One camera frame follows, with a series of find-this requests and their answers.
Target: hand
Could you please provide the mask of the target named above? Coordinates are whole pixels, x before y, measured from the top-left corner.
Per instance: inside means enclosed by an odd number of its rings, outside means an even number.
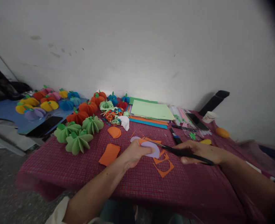
[[[150,147],[140,146],[139,141],[136,139],[119,156],[119,158],[125,163],[126,168],[129,169],[135,167],[142,156],[151,154],[154,150],[155,149]]]
[[[195,142],[188,140],[187,142],[181,143],[179,145],[174,146],[175,149],[189,149],[195,155],[204,157],[206,159],[211,160],[214,164],[222,164],[226,161],[226,159],[230,156],[230,152],[215,147],[211,145],[206,145],[203,143]],[[198,164],[202,162],[197,159],[189,158],[189,157],[181,157],[181,162],[183,164]]]

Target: yellow paper pumpkin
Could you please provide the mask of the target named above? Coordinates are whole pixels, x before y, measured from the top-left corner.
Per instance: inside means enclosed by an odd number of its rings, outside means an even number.
[[[25,95],[26,99],[22,99],[20,100],[20,103],[25,103],[25,104],[28,104],[28,105],[32,105],[32,106],[37,106],[39,105],[39,101],[37,101],[35,98],[33,97],[30,97],[29,95]]]
[[[41,104],[41,108],[47,112],[58,109],[59,105],[55,101],[48,101]]]
[[[59,94],[62,98],[68,98],[68,92],[67,91],[65,91],[64,89],[60,89],[59,91],[60,91]]]
[[[17,103],[17,106],[15,107],[15,110],[19,113],[19,114],[24,114],[24,111],[26,111],[27,109],[25,107],[28,107],[30,109],[32,109],[32,105],[29,104],[25,104],[22,102]]]

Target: white wall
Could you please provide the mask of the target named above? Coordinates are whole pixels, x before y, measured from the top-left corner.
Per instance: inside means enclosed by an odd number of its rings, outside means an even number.
[[[275,26],[258,2],[0,0],[0,55],[33,88],[86,97],[127,91],[199,109],[227,90],[218,125],[275,145]]]

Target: gray floor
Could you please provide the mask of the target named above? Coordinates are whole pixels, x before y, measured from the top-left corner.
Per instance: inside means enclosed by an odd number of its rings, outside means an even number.
[[[46,202],[36,192],[25,192],[15,186],[16,175],[29,157],[0,149],[0,223],[45,223],[64,196],[75,193],[66,191],[52,202]],[[137,224],[150,223],[151,214],[139,207]]]

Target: scissors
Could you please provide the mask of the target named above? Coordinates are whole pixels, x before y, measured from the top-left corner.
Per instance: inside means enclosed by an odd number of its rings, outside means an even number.
[[[193,153],[190,153],[190,152],[189,152],[188,150],[186,150],[186,149],[179,150],[179,149],[174,149],[174,148],[172,148],[172,147],[170,147],[170,146],[161,145],[161,144],[156,143],[156,142],[152,142],[152,143],[154,143],[154,144],[156,144],[156,145],[162,147],[163,149],[166,149],[167,151],[169,151],[169,152],[175,154],[176,156],[180,156],[180,157],[185,156],[185,157],[197,159],[197,160],[203,161],[204,163],[202,163],[202,164],[208,165],[208,166],[213,166],[213,165],[214,165],[214,162],[212,162],[211,160],[208,160],[208,159],[205,159],[204,157],[197,156],[197,155],[195,155],[195,154],[193,154]]]

